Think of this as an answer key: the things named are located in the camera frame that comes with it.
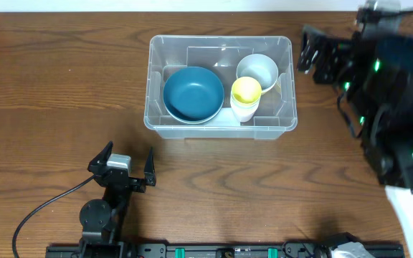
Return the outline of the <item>dark blue bowl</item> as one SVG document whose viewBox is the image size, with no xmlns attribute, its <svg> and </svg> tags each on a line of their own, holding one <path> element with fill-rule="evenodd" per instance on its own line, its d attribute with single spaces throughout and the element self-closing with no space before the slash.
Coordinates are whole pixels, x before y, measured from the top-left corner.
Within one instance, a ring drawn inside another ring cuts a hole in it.
<svg viewBox="0 0 413 258">
<path fill-rule="evenodd" d="M 220 78 L 203 67 L 185 67 L 173 73 L 163 88 L 163 103 L 168 105 L 211 105 L 221 108 L 225 92 Z"/>
</svg>

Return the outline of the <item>light blue cup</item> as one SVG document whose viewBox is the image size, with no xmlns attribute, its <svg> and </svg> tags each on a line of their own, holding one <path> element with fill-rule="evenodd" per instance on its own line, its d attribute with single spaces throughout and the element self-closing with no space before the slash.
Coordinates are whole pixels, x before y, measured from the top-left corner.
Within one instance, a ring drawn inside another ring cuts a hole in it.
<svg viewBox="0 0 413 258">
<path fill-rule="evenodd" d="M 254 103 L 241 103 L 241 102 L 235 102 L 235 101 L 233 101 L 233 100 L 231 101 L 231 106 L 236 105 L 236 106 L 244 106 L 244 107 L 249 107 L 249 106 L 258 105 L 258 107 L 259 107 L 259 104 L 260 104 L 260 102 L 259 102 L 259 101 L 254 102 Z"/>
</svg>

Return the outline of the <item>yellow cup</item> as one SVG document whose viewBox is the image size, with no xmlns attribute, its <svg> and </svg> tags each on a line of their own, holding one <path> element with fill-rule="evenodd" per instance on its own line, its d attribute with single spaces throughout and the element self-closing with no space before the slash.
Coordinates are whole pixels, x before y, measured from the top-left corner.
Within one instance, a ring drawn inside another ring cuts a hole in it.
<svg viewBox="0 0 413 258">
<path fill-rule="evenodd" d="M 260 83 L 252 77 L 240 77 L 232 84 L 231 95 L 235 102 L 254 105 L 262 94 Z"/>
<path fill-rule="evenodd" d="M 258 109 L 258 105 L 254 105 L 254 106 L 249 106 L 249 107 L 244 107 L 244 106 L 231 106 L 231 108 L 233 110 L 238 110 L 240 112 L 255 112 Z"/>
</svg>

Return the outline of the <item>cream bowl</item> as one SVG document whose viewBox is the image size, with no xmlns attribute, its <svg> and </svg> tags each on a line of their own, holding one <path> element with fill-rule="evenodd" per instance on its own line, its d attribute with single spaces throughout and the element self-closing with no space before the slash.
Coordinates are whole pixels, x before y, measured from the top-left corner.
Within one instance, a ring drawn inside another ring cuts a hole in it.
<svg viewBox="0 0 413 258">
<path fill-rule="evenodd" d="M 171 117 L 187 125 L 201 125 L 208 123 L 218 116 L 221 108 L 211 105 L 168 105 L 166 110 Z"/>
</svg>

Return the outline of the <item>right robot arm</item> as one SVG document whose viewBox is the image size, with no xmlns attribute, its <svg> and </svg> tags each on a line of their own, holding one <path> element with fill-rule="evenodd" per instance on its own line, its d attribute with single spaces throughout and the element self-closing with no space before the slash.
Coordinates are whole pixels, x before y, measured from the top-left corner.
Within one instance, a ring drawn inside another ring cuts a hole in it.
<svg viewBox="0 0 413 258">
<path fill-rule="evenodd" d="M 413 257 L 413 37 L 363 30 L 347 39 L 308 25 L 302 36 L 298 70 L 352 108 L 341 117 L 361 141 Z"/>
</svg>

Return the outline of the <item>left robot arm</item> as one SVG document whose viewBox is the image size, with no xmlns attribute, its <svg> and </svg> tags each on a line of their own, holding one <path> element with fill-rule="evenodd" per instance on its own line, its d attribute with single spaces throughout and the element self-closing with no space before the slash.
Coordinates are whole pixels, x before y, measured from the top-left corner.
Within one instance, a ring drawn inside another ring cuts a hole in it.
<svg viewBox="0 0 413 258">
<path fill-rule="evenodd" d="M 88 164 L 87 170 L 93 180 L 105 189 L 101 199 L 87 202 L 80 210 L 82 238 L 80 255 L 108 255 L 114 251 L 118 256 L 126 248 L 119 242 L 123 221 L 132 193 L 144 193 L 148 186 L 156 185 L 153 150 L 149 150 L 144 166 L 144 177 L 130 175 L 130 156 L 112 153 L 109 142 Z"/>
</svg>

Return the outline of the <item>pink cup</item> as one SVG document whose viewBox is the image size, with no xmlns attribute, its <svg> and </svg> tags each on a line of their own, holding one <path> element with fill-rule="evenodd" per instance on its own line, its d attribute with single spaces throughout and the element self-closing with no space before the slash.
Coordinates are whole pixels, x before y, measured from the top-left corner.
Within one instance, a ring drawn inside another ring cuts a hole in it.
<svg viewBox="0 0 413 258">
<path fill-rule="evenodd" d="M 241 123 L 249 121 L 255 114 L 253 110 L 233 110 L 232 112 L 235 118 Z"/>
</svg>

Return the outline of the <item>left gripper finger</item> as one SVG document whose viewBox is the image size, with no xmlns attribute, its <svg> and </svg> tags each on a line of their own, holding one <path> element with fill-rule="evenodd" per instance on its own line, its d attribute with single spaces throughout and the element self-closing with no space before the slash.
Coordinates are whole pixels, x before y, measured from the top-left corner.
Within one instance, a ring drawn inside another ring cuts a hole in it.
<svg viewBox="0 0 413 258">
<path fill-rule="evenodd" d="M 94 175 L 103 175 L 107 170 L 107 162 L 112 154 L 113 142 L 110 141 L 88 164 L 87 170 Z"/>
<path fill-rule="evenodd" d="M 150 148 L 149 150 L 143 172 L 144 172 L 145 178 L 156 177 L 156 172 L 155 172 L 154 162 L 153 162 L 153 148 Z"/>
</svg>

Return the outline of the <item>grey-blue small bowl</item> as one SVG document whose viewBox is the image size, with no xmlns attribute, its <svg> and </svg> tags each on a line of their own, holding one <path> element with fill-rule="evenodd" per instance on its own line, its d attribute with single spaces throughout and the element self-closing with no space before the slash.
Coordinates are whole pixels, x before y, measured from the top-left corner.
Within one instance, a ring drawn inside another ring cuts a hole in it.
<svg viewBox="0 0 413 258">
<path fill-rule="evenodd" d="M 275 62 L 263 54 L 251 54 L 244 57 L 237 65 L 236 77 L 251 77 L 259 82 L 262 95 L 269 92 L 279 77 Z"/>
</svg>

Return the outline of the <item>yellow small bowl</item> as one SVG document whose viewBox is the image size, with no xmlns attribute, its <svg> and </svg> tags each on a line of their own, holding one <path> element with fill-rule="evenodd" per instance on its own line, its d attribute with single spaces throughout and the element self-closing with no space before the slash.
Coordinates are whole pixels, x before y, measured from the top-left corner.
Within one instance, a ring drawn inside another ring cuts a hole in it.
<svg viewBox="0 0 413 258">
<path fill-rule="evenodd" d="M 271 87 L 268 87 L 268 88 L 266 88 L 266 89 L 263 89 L 261 95 L 264 95 L 264 94 L 266 94 L 266 93 L 268 93 L 268 92 L 272 92 L 272 91 L 275 91 L 276 93 L 278 93 L 278 94 L 280 94 L 280 95 L 282 94 L 281 83 L 280 83 L 279 80 L 277 80 L 277 81 L 274 83 L 274 85 L 272 85 Z"/>
</svg>

